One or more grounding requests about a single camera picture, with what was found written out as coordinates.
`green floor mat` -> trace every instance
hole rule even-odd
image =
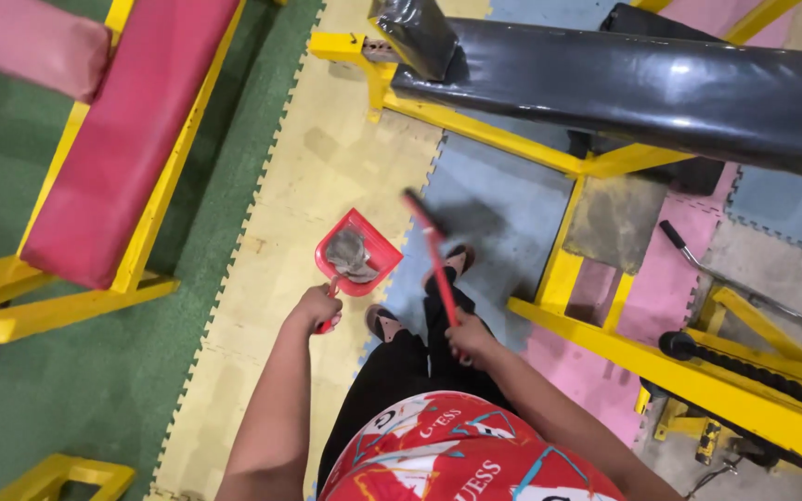
[[[103,19],[109,2],[53,2]],[[0,347],[0,488],[53,452],[134,467],[147,493],[319,0],[249,0],[150,267],[167,298]],[[14,253],[71,108],[0,76],[0,256]],[[71,290],[61,285],[35,297]]]

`sandal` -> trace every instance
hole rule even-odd
[[[445,256],[445,267],[453,268],[456,271],[456,278],[460,278],[464,273],[469,271],[469,268],[472,268],[472,265],[475,264],[475,249],[472,245],[469,244],[459,244],[449,252]],[[426,272],[426,275],[422,278],[422,288],[426,288],[426,283],[429,282],[429,278],[435,275],[435,270],[430,269]]]
[[[370,333],[382,342],[392,342],[396,334],[407,330],[397,317],[383,305],[370,305],[363,314],[363,321]]]

